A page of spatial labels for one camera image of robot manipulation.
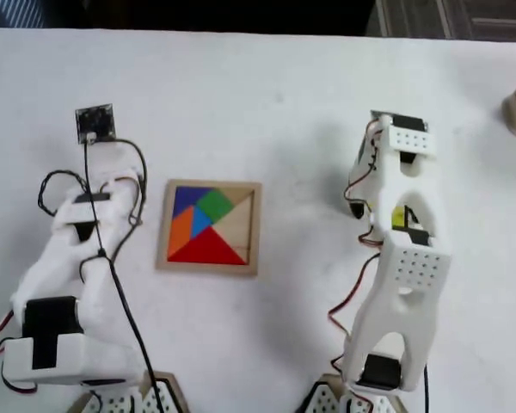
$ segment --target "white robotic arm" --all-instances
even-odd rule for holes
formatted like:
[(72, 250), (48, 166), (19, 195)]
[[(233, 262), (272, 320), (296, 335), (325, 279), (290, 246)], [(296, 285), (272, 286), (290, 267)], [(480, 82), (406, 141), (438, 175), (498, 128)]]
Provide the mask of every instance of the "white robotic arm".
[[(357, 218), (371, 208), (373, 237), (384, 240), (378, 270), (345, 341), (342, 377), (356, 391), (390, 394), (417, 386), (436, 330), (437, 305), (451, 263), (439, 197), (435, 137), (425, 122), (373, 113), (346, 193)], [(403, 222), (394, 219), (404, 211)], [(375, 353), (389, 333), (401, 357)]]
[[(131, 183), (138, 182), (136, 173), (124, 173), (123, 181), (118, 178), (96, 182), (106, 190), (94, 194), (107, 251), (113, 251), (129, 230), (128, 217), (138, 199), (138, 188)], [(54, 217), (52, 237), (42, 256), (11, 298), (23, 337), (6, 342), (6, 379), (67, 385), (141, 380), (144, 369), (134, 349), (88, 334), (107, 322), (103, 296), (114, 288), (107, 259), (94, 258), (99, 249), (94, 226), (88, 195), (80, 189), (71, 191)], [(84, 282), (81, 293), (62, 295), (73, 280)]]

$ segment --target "perforated plate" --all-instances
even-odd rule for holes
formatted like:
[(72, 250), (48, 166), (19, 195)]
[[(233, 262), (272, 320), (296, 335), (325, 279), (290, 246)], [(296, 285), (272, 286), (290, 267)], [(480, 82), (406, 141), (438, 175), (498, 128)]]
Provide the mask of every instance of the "perforated plate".
[[(161, 404), (163, 405), (163, 409), (166, 413), (180, 413), (178, 408), (175, 406), (174, 399), (169, 392), (168, 387), (162, 382), (157, 382), (159, 394), (161, 395)], [(159, 413), (159, 409), (157, 408), (157, 402), (155, 398), (155, 392), (151, 387), (147, 396), (144, 398), (144, 408), (142, 410), (143, 413)]]
[(319, 385), (311, 396), (305, 413), (335, 413), (338, 411), (338, 400), (328, 385)]
[(390, 147), (397, 151), (421, 153), (429, 156), (435, 156), (436, 154), (436, 141), (430, 133), (389, 126), (388, 135)]
[(124, 391), (97, 391), (103, 406), (100, 409), (100, 402), (96, 396), (92, 396), (86, 403), (82, 413), (131, 413), (141, 411), (141, 394), (135, 388), (124, 389)]
[[(367, 395), (372, 402), (372, 413), (397, 413), (391, 405), (390, 400), (385, 396)], [(339, 413), (368, 413), (371, 405), (352, 393), (346, 393), (341, 398)]]
[[(157, 382), (161, 404), (167, 413), (181, 413), (176, 407), (168, 387), (162, 382)], [(97, 392), (101, 398), (103, 406), (100, 409), (100, 402), (95, 397), (86, 403), (82, 413), (158, 413), (157, 403), (155, 402), (155, 392), (152, 388), (145, 398), (141, 399), (141, 394), (137, 389), (126, 389), (124, 392)]]

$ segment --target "yellow piece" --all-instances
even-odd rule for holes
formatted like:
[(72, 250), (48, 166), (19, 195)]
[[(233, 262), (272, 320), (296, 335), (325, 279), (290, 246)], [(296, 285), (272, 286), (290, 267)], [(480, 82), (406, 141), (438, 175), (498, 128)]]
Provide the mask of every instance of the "yellow piece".
[(405, 208), (396, 206), (392, 211), (392, 226), (405, 226)]

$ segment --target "orange triangle piece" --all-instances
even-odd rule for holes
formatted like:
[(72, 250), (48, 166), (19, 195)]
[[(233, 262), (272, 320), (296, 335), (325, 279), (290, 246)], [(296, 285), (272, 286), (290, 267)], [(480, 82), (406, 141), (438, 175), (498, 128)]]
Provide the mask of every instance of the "orange triangle piece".
[(170, 256), (169, 261), (246, 265), (211, 226)]
[(191, 239), (193, 224), (193, 207), (189, 206), (177, 217), (172, 219), (168, 256), (172, 256)]

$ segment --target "white tabletop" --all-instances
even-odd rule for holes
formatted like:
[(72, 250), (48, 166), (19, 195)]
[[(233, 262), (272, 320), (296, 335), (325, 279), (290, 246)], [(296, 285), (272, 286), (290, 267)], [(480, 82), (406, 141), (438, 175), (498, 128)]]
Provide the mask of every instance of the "white tabletop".
[[(516, 138), (499, 115), (515, 86), (508, 43), (0, 30), (0, 317), (49, 237), (40, 180), (82, 172), (74, 110), (111, 102), (150, 166), (144, 226), (118, 270), (155, 369), (175, 373), (196, 413), (294, 411), (341, 351), (326, 313), (372, 253), (341, 191), (369, 110), (389, 110), (430, 123), (444, 170), (455, 253), (431, 411), (516, 411)], [(154, 269), (170, 178), (263, 183), (257, 278)], [(65, 411), (78, 392), (23, 397), (0, 380), (0, 411)], [(411, 412), (422, 392), (403, 395)]]

